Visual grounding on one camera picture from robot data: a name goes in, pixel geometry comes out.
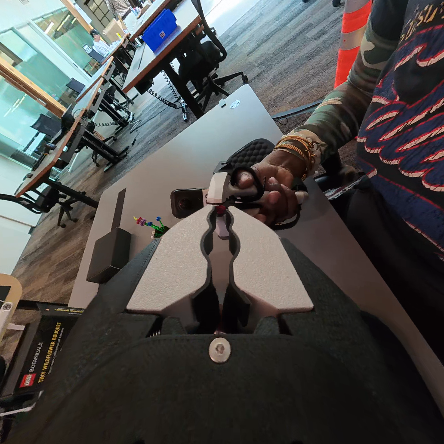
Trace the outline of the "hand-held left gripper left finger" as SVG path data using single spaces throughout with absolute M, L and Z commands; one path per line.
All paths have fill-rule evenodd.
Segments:
M 191 297 L 209 283 L 208 253 L 203 240 L 212 233 L 212 207 L 203 207 L 162 236 L 126 309 L 129 312 L 197 320 Z

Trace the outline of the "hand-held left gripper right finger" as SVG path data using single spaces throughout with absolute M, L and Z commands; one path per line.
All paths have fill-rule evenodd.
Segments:
M 314 308 L 281 238 L 236 207 L 228 209 L 228 328 L 254 328 L 261 318 Z

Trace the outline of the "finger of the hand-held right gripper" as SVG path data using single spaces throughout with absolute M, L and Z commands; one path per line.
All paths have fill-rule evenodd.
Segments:
M 228 240 L 230 238 L 230 232 L 227 228 L 226 210 L 216 210 L 216 227 L 215 232 L 217 236 L 222 240 Z
M 219 206 L 234 195 L 230 180 L 231 175 L 227 172 L 218 172 L 213 175 L 207 193 L 208 205 Z

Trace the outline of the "wooden background desk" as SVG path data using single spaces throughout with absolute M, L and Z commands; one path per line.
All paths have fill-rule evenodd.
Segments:
M 128 148 L 117 152 L 105 141 L 95 136 L 93 131 L 87 129 L 89 124 L 87 118 L 97 113 L 105 96 L 103 83 L 111 78 L 113 71 L 114 64 L 111 57 L 98 71 L 96 79 L 81 92 L 73 108 L 69 108 L 62 115 L 61 123 L 67 123 L 67 129 L 61 129 L 56 135 L 56 144 L 46 144 L 36 166 L 33 166 L 30 173 L 25 176 L 22 184 L 15 191 L 15 197 L 24 196 L 29 191 L 36 191 L 39 186 L 46 184 L 64 195 L 78 199 L 81 203 L 94 209 L 98 208 L 97 201 L 82 192 L 75 191 L 61 182 L 51 179 L 50 176 L 51 171 L 57 165 L 67 166 L 76 149 L 83 143 L 107 161 L 105 170 L 118 164 L 127 156 Z

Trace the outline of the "grey background desk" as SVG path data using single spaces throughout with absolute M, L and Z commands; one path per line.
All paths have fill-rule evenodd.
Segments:
M 156 14 L 145 20 L 139 27 L 136 36 L 140 36 L 141 31 L 145 31 L 157 16 L 166 9 L 164 4 L 165 1 L 161 1 L 161 10 L 156 9 Z M 136 50 L 126 75 L 123 91 L 127 93 L 135 88 L 140 94 L 144 94 L 150 89 L 154 77 L 164 71 L 188 109 L 196 119 L 199 119 L 204 115 L 204 111 L 197 104 L 198 93 L 195 86 L 191 82 L 185 83 L 179 78 L 179 56 L 185 48 L 187 38 L 191 37 L 195 31 L 199 33 L 203 30 L 200 27 L 202 25 L 201 18 L 191 1 L 181 1 L 171 11 L 177 19 L 177 28 L 156 52 L 152 52 L 144 42 L 141 44 Z

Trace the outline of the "person's right hand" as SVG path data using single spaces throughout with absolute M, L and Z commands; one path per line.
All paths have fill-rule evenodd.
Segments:
M 281 149 L 272 151 L 252 166 L 256 177 L 264 184 L 262 207 L 255 216 L 267 226 L 293 219 L 308 198 L 305 191 L 294 191 L 292 184 L 305 171 L 305 162 Z

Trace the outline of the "LEGO flower bouquet in pot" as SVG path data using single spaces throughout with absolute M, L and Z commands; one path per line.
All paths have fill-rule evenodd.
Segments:
M 156 240 L 164 236 L 169 231 L 169 227 L 164 225 L 161 216 L 157 216 L 155 221 L 148 221 L 146 218 L 135 216 L 133 217 L 136 224 L 141 227 L 148 227 L 151 233 L 151 239 Z

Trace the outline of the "black wrist rest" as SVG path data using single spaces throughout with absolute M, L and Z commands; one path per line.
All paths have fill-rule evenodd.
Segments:
M 229 173 L 236 178 L 241 171 L 255 175 L 252 166 L 260 163 L 273 151 L 274 147 L 275 144 L 267 139 L 255 139 L 232 154 L 226 161 L 219 162 L 213 175 L 222 172 Z

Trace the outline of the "flat black box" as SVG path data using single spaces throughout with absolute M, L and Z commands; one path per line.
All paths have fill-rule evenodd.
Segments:
M 131 234 L 120 227 L 126 189 L 119 191 L 109 233 L 94 245 L 86 281 L 104 284 L 129 261 Z

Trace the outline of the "gold bangle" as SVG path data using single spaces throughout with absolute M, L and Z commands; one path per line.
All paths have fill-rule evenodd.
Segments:
M 325 144 L 317 136 L 308 131 L 292 132 L 281 139 L 281 143 L 294 157 L 302 162 L 303 174 L 314 175 L 319 167 Z
M 301 159 L 305 163 L 305 170 L 301 180 L 305 180 L 309 176 L 316 160 L 312 149 L 313 143 L 300 136 L 285 136 L 279 140 L 273 148 L 273 152 L 285 151 Z

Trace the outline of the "black office chair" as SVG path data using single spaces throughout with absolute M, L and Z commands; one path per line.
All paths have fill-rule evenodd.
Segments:
M 66 215 L 71 222 L 76 223 L 78 221 L 77 218 L 71 216 L 71 211 L 73 210 L 72 205 L 74 203 L 80 202 L 94 209 L 97 209 L 99 205 L 96 200 L 87 196 L 86 192 L 75 191 L 64 186 L 59 181 L 49 180 L 43 191 L 38 191 L 35 188 L 32 189 L 31 192 L 36 193 L 38 196 L 33 198 L 27 193 L 23 193 L 19 197 L 1 194 L 0 199 L 2 201 L 17 203 L 34 214 L 47 214 L 52 208 L 59 205 L 57 225 L 60 228 L 66 227 L 66 224 L 62 223 L 64 215 Z
M 193 6 L 201 18 L 203 28 L 191 37 L 187 38 L 185 48 L 179 56 L 179 78 L 185 83 L 191 82 L 198 93 L 197 104 L 205 111 L 212 95 L 224 95 L 230 93 L 223 89 L 227 81 L 240 77 L 244 84 L 248 83 L 248 77 L 244 72 L 236 72 L 227 76 L 218 77 L 217 70 L 222 61 L 227 57 L 227 51 L 217 37 L 214 27 L 210 27 L 205 18 L 200 0 L 192 0 Z

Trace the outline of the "black product box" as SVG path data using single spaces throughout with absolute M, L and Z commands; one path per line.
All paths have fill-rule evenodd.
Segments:
M 40 318 L 25 326 L 1 378 L 1 416 L 30 410 L 43 393 L 57 355 L 83 308 L 36 302 Z

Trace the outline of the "blue storage bin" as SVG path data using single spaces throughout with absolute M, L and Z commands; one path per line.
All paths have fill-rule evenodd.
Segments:
M 164 9 L 145 29 L 142 40 L 152 52 L 156 52 L 176 28 L 177 19 L 175 15 L 170 9 Z

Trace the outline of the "orange traffic cone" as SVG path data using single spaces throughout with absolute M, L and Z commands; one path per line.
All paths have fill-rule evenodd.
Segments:
M 372 3 L 371 0 L 345 1 L 334 87 L 347 80 L 366 30 Z

